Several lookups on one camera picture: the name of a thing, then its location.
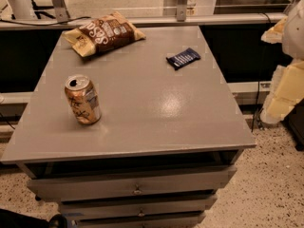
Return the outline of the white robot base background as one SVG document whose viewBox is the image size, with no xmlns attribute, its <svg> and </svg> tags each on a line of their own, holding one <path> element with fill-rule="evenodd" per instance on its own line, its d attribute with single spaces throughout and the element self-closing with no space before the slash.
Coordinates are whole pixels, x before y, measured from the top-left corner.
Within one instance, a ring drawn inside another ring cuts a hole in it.
<svg viewBox="0 0 304 228">
<path fill-rule="evenodd" d="M 31 0 L 7 0 L 7 2 L 16 19 L 31 20 L 36 18 Z"/>
</svg>

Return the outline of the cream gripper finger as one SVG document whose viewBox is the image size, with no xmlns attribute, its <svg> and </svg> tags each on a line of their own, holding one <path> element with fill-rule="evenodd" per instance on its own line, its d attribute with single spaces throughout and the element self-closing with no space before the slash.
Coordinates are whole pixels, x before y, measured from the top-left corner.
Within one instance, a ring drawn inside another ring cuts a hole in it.
<svg viewBox="0 0 304 228">
<path fill-rule="evenodd" d="M 278 66 L 273 74 L 260 119 L 266 124 L 277 124 L 304 99 L 304 61 L 292 61 Z"/>
<path fill-rule="evenodd" d="M 261 40 L 266 43 L 276 44 L 282 42 L 283 31 L 288 17 L 285 16 L 279 20 L 273 27 L 266 30 L 262 36 Z"/>
</svg>

